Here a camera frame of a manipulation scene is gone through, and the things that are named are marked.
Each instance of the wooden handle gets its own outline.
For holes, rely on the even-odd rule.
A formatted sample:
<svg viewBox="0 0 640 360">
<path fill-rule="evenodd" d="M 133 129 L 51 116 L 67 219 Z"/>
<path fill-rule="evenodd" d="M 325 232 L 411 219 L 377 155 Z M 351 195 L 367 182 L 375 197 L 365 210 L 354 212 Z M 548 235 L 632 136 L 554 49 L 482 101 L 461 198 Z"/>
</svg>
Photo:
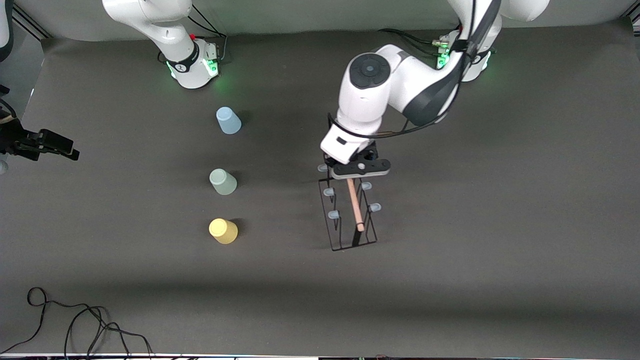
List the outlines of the wooden handle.
<svg viewBox="0 0 640 360">
<path fill-rule="evenodd" d="M 353 179 L 347 179 L 347 185 L 349 186 L 349 195 L 351 196 L 351 205 L 353 206 L 353 216 L 356 218 L 358 231 L 363 232 L 364 222 L 362 221 L 360 204 L 358 203 L 358 197 L 356 196 L 356 186 L 353 184 Z"/>
</svg>

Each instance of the yellow cup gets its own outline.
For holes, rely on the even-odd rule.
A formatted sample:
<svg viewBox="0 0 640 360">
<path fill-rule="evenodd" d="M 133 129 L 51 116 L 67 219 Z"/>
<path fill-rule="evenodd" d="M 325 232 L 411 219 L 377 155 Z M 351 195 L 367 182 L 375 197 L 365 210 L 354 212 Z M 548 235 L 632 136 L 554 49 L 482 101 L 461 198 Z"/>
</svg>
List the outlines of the yellow cup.
<svg viewBox="0 0 640 360">
<path fill-rule="evenodd" d="M 209 233 L 219 243 L 229 244 L 238 236 L 238 227 L 229 220 L 217 218 L 209 224 Z"/>
</svg>

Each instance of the blue cup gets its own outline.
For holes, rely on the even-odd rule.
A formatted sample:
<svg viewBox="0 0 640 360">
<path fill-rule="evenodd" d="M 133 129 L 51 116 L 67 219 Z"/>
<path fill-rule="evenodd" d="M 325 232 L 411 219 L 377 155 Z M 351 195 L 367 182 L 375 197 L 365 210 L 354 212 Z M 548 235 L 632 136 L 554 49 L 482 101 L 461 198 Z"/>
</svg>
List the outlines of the blue cup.
<svg viewBox="0 0 640 360">
<path fill-rule="evenodd" d="M 222 132 L 225 134 L 235 134 L 240 130 L 240 127 L 242 127 L 242 122 L 238 115 L 226 106 L 216 111 L 216 118 L 218 118 L 220 129 L 222 129 Z"/>
</svg>

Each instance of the table surface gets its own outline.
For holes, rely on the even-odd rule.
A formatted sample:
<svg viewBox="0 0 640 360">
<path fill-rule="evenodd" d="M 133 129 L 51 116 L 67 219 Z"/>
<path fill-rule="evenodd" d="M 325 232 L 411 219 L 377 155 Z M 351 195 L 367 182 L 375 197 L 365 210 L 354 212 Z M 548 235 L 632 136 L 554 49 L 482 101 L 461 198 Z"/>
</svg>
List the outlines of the table surface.
<svg viewBox="0 0 640 360">
<path fill-rule="evenodd" d="M 628 20 L 505 29 L 441 124 L 379 141 L 380 240 L 344 252 L 328 247 L 319 142 L 346 64 L 404 46 L 394 35 L 232 37 L 198 90 L 151 42 L 48 42 L 24 125 L 81 156 L 12 158 L 0 177 L 0 345 L 35 329 L 24 296 L 42 286 L 105 305 L 156 352 L 637 359 L 632 39 Z M 220 131 L 220 106 L 240 132 Z M 389 110 L 383 127 L 402 123 Z M 238 179 L 228 197 L 208 182 L 219 167 Z M 207 232 L 217 217 L 238 223 L 233 244 Z M 50 308 L 15 351 L 61 351 L 74 313 Z M 102 351 L 122 352 L 114 336 Z"/>
</svg>

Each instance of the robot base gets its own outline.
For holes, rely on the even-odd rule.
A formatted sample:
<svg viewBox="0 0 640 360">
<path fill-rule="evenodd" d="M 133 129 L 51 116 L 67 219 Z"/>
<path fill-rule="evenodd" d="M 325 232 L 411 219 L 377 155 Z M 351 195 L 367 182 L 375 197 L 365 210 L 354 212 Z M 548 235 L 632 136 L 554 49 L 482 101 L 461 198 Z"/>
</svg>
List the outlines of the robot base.
<svg viewBox="0 0 640 360">
<path fill-rule="evenodd" d="M 219 64 L 216 44 L 210 44 L 202 39 L 196 39 L 194 43 L 199 48 L 199 56 L 188 72 L 177 72 L 167 63 L 171 70 L 171 76 L 183 88 L 187 89 L 201 88 L 218 75 Z"/>
</svg>

